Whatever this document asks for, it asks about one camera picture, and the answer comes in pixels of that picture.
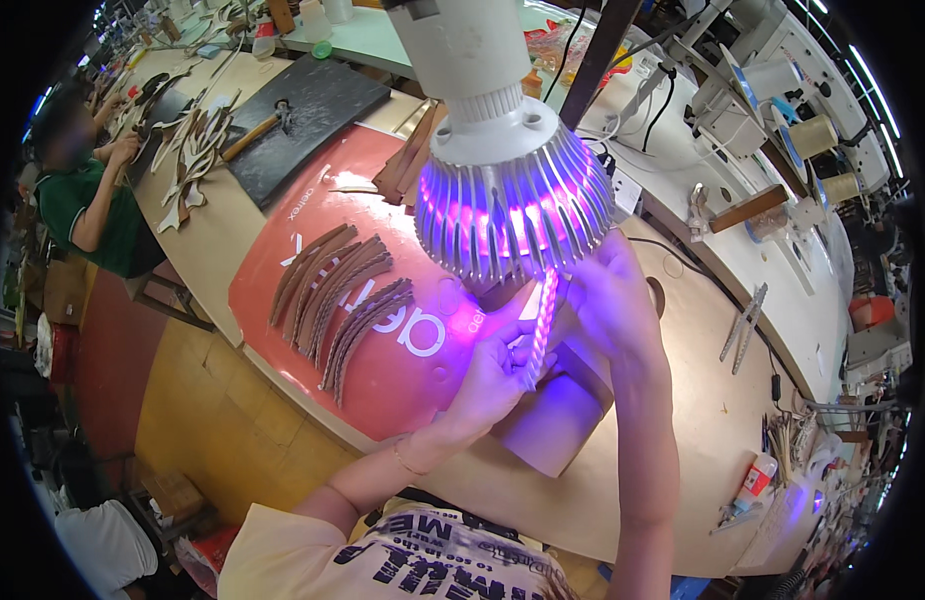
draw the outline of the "hammer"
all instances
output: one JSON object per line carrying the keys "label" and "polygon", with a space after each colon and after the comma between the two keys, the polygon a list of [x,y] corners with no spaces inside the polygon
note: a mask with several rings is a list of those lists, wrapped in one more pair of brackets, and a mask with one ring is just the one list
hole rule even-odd
{"label": "hammer", "polygon": [[226,162],[231,161],[236,157],[238,153],[242,151],[246,146],[252,143],[252,140],[258,138],[265,132],[272,129],[272,126],[276,123],[282,122],[282,130],[288,135],[288,126],[292,124],[292,115],[289,113],[288,109],[288,99],[280,98],[276,101],[276,112],[272,116],[265,119],[262,123],[255,126],[249,133],[241,137],[236,141],[235,144],[230,146],[226,151],[222,153],[222,159]]}

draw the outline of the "yellow t-shirt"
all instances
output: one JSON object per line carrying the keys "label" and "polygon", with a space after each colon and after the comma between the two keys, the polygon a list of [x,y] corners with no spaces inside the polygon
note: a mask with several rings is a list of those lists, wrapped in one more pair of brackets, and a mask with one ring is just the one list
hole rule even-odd
{"label": "yellow t-shirt", "polygon": [[542,600],[549,555],[472,529],[457,510],[415,504],[354,544],[323,520],[253,504],[218,580],[219,600]]}

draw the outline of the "black cutting board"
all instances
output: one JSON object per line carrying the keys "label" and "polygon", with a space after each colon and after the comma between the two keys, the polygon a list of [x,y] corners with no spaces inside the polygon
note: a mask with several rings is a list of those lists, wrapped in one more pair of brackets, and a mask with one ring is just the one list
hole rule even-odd
{"label": "black cutting board", "polygon": [[385,103],[389,88],[331,59],[302,56],[233,112],[227,145],[275,112],[288,98],[288,134],[276,125],[229,163],[229,170],[264,210],[293,176],[341,130]]}

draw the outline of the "green polo shirt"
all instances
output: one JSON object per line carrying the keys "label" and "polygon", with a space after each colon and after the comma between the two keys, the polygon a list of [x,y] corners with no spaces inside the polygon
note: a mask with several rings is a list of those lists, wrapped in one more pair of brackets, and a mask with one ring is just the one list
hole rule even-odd
{"label": "green polo shirt", "polygon": [[76,169],[47,171],[36,184],[39,211],[49,234],[59,246],[124,278],[132,269],[136,233],[143,220],[136,198],[127,186],[117,186],[112,193],[109,216],[96,251],[86,252],[72,243],[75,221],[96,198],[104,171],[105,165],[95,158]]}

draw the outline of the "gold bracelet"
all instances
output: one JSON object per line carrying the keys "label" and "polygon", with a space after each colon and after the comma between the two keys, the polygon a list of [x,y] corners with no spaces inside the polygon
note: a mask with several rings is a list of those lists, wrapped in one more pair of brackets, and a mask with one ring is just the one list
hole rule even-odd
{"label": "gold bracelet", "polygon": [[409,466],[408,464],[406,464],[406,461],[403,460],[402,455],[399,454],[399,448],[398,448],[399,442],[401,442],[401,441],[402,441],[402,440],[400,439],[399,441],[397,441],[396,443],[394,443],[394,444],[392,445],[392,453],[396,455],[396,460],[399,461],[399,464],[402,465],[403,469],[405,469],[405,470],[408,471],[409,473],[411,473],[411,474],[413,474],[413,475],[417,475],[417,476],[419,476],[419,477],[422,477],[423,475],[426,475],[426,473],[420,473],[419,471],[415,470],[414,468],[412,468],[411,466]]}

